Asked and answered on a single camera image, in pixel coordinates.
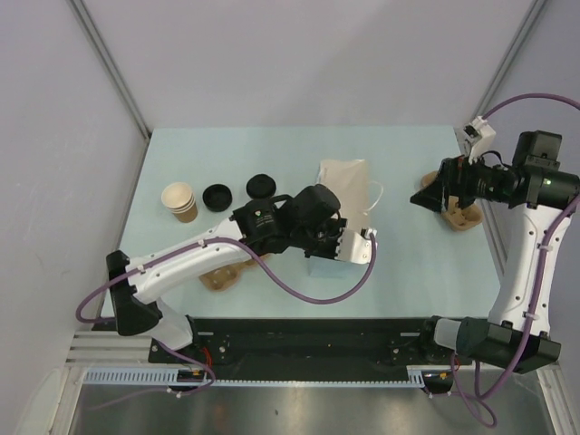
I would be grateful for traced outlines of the brown pulp cup carrier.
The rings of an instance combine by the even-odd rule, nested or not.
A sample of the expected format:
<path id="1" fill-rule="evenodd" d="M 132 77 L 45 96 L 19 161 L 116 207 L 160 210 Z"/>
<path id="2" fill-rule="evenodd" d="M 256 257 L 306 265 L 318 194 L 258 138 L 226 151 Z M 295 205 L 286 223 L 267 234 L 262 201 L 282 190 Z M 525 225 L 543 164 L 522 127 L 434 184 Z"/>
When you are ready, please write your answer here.
<path id="1" fill-rule="evenodd" d="M 420 179 L 420 191 L 427 189 L 427 194 L 434 193 L 433 189 L 429 188 L 429 186 L 435 181 L 438 175 L 438 171 L 432 171 Z M 455 193 L 454 188 L 444 188 L 443 189 L 445 194 L 448 194 L 448 207 L 446 211 L 443 209 L 438 209 L 441 211 L 442 218 L 449 224 L 449 227 L 454 231 L 468 231 L 483 222 L 483 212 L 481 211 L 480 207 L 474 202 L 469 205 L 467 208 L 460 208 L 459 207 L 459 198 L 457 195 L 453 195 Z M 435 208 L 435 205 L 439 204 L 438 201 L 433 201 L 428 198 L 424 198 L 421 200 L 424 205 L 429 206 L 429 209 Z"/>

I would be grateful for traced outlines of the light blue paper bag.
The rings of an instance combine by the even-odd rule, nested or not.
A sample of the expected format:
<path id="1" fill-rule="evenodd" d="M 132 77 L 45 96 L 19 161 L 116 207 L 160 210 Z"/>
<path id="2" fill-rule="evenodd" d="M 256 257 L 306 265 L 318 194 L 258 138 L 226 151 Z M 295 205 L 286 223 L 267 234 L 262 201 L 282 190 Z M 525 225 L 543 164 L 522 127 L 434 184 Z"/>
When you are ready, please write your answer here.
<path id="1" fill-rule="evenodd" d="M 372 227 L 370 214 L 381 200 L 384 187 L 371 179 L 365 159 L 323 159 L 317 182 L 339 199 L 340 215 L 347 220 L 346 228 L 359 231 Z M 343 278 L 362 272 L 367 266 L 318 257 L 307 260 L 308 275 L 316 278 Z"/>

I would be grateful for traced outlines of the black plastic cup lid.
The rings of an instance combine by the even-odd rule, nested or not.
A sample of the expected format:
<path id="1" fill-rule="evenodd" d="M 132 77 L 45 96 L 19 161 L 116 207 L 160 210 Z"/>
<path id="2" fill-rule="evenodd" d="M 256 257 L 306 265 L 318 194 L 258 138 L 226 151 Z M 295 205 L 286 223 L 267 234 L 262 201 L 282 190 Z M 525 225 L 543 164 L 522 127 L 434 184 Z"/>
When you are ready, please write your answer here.
<path id="1" fill-rule="evenodd" d="M 251 199 L 271 198 L 276 193 L 276 182 L 267 174 L 256 174 L 246 183 L 246 193 Z"/>

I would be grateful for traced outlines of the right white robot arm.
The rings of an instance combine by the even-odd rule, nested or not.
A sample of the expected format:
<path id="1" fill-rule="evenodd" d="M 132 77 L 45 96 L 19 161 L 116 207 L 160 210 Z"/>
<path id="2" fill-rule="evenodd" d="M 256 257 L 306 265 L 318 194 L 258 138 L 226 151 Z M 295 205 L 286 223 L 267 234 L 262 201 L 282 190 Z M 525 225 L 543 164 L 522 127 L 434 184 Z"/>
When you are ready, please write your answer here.
<path id="1" fill-rule="evenodd" d="M 444 159 L 435 179 L 411 197 L 434 212 L 476 200 L 506 204 L 515 216 L 499 293 L 486 319 L 433 316 L 418 341 L 420 357 L 440 363 L 450 354 L 523 374 L 555 362 L 561 345 L 550 339 L 548 304 L 558 249 L 575 213 L 578 176 L 560 170 L 562 138 L 546 131 L 520 134 L 508 165 L 483 157 L 491 128 L 466 127 L 469 154 Z"/>

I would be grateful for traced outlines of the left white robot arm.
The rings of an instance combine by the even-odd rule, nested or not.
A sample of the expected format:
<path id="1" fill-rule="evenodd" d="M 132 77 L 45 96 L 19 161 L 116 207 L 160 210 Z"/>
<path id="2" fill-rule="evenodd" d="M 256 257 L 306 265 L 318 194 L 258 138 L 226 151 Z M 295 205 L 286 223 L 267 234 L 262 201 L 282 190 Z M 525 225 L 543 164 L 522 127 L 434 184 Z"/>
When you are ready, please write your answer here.
<path id="1" fill-rule="evenodd" d="M 107 255 L 117 334 L 150 334 L 179 361 L 194 360 L 200 340 L 162 296 L 190 278 L 289 247 L 335 260 L 347 224 L 340 208 L 334 193 L 316 184 L 295 197 L 252 199 L 210 230 L 152 255 L 129 258 L 120 250 Z"/>

